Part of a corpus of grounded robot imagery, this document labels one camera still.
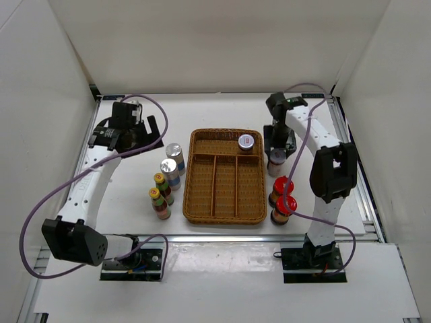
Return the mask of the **white-lid jar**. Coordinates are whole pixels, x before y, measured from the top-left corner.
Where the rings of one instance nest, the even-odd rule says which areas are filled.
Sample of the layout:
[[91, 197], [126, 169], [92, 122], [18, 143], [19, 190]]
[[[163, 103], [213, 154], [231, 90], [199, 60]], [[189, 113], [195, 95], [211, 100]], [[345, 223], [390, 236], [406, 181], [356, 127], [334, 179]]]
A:
[[269, 154], [268, 174], [277, 178], [285, 161], [286, 153], [283, 149], [272, 149]]
[[252, 154], [255, 139], [250, 134], [243, 134], [238, 138], [238, 148], [241, 154]]

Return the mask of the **silver-top blue can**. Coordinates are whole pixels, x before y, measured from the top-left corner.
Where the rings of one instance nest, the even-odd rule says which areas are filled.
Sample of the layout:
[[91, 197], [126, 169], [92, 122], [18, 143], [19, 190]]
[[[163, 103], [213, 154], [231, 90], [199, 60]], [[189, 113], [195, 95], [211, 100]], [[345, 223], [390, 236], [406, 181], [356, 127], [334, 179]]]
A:
[[166, 146], [166, 156], [176, 162], [178, 173], [182, 176], [186, 172], [182, 147], [178, 143], [168, 144]]
[[160, 163], [160, 170], [172, 190], [178, 190], [181, 187], [178, 166], [173, 159], [163, 159]]

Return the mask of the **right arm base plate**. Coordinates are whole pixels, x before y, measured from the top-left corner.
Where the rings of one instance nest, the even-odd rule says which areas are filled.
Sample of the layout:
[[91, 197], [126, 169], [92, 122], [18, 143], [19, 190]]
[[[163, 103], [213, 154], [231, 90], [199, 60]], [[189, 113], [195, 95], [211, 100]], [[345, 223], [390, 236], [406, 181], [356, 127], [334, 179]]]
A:
[[322, 254], [309, 243], [274, 252], [273, 257], [281, 260], [284, 283], [347, 283], [340, 249], [335, 242], [330, 247]]

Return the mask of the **red-lid sauce jar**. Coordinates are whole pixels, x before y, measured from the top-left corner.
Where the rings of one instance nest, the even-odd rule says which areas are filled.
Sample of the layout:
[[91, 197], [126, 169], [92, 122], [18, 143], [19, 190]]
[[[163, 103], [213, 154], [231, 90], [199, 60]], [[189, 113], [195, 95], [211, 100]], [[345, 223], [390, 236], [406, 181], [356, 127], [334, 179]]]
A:
[[[275, 207], [277, 199], [283, 195], [286, 184], [288, 183], [287, 176], [281, 176], [275, 180], [272, 186], [272, 191], [269, 194], [269, 204], [271, 207]], [[290, 181], [288, 183], [287, 195], [291, 195], [294, 191], [294, 183]]]
[[290, 210], [297, 209], [297, 201], [294, 197], [288, 195], [286, 198], [280, 196], [271, 212], [271, 221], [276, 225], [285, 225], [292, 214]]

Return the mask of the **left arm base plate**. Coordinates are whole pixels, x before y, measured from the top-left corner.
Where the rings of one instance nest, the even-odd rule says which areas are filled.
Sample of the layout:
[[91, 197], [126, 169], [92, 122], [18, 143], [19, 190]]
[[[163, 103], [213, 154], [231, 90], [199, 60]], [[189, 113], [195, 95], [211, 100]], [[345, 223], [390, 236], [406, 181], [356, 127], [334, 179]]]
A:
[[153, 282], [162, 280], [165, 243], [144, 244], [136, 253], [123, 260], [105, 260], [100, 281]]

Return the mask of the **wicker divided basket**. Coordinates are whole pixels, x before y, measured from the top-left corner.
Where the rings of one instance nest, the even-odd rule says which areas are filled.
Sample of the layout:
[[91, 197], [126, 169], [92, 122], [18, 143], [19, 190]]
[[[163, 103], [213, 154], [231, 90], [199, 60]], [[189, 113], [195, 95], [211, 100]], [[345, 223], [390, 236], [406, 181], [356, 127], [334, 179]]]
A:
[[[255, 139], [241, 154], [238, 138]], [[257, 225], [267, 216], [263, 138], [248, 129], [196, 129], [191, 133], [183, 215], [196, 225]]]

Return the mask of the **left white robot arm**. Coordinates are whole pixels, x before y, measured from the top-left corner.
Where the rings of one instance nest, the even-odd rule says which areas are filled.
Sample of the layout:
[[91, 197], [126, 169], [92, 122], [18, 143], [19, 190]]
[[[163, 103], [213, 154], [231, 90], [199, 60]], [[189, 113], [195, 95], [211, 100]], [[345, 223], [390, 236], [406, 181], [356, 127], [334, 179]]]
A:
[[[42, 234], [58, 260], [80, 265], [98, 266], [111, 250], [106, 236], [96, 231], [96, 218], [111, 176], [122, 159], [163, 146], [165, 131], [158, 129], [154, 116], [147, 118], [151, 132], [147, 133], [142, 120], [142, 105], [125, 96], [112, 104], [112, 115], [94, 129], [88, 142], [86, 161], [90, 166], [64, 185], [74, 185], [68, 201], [55, 219], [46, 219]], [[265, 192], [263, 156], [266, 142], [256, 131], [244, 129], [198, 129], [191, 139], [203, 140], [202, 145], [190, 144], [189, 161], [195, 157], [209, 157], [212, 162], [230, 159], [234, 177], [242, 174], [239, 165], [246, 159], [253, 162], [256, 174], [251, 178], [256, 185], [243, 188], [238, 184], [231, 190], [216, 191], [217, 168], [208, 172], [211, 184], [207, 190], [193, 191], [197, 180], [205, 173], [187, 172], [183, 199], [183, 215], [193, 224], [254, 225], [266, 216], [263, 203]]]

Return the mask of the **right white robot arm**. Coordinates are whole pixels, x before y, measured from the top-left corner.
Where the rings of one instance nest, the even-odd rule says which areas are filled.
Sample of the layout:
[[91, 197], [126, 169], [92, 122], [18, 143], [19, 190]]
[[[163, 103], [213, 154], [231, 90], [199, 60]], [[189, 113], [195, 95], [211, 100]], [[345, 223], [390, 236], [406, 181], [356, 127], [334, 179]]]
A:
[[308, 268], [317, 269], [335, 251], [339, 212], [357, 184], [356, 146], [332, 135], [301, 96], [287, 98], [276, 92], [265, 104], [273, 118], [271, 125], [263, 128], [265, 154], [271, 157], [280, 151], [284, 157], [301, 156], [308, 149], [313, 156], [309, 183], [315, 202], [302, 260]]

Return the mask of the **green-label sauce bottle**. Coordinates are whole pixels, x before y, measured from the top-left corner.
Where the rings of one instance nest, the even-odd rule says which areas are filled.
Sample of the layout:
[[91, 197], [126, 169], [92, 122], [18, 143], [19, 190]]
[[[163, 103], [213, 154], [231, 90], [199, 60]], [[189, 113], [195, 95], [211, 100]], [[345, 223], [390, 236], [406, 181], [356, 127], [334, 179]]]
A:
[[166, 199], [161, 195], [158, 188], [151, 188], [149, 196], [152, 201], [153, 210], [159, 219], [165, 220], [171, 216], [171, 210]]
[[171, 187], [169, 187], [163, 173], [156, 173], [154, 175], [154, 182], [156, 183], [156, 188], [160, 191], [160, 194], [165, 198], [168, 205], [174, 203], [174, 196], [172, 195]]

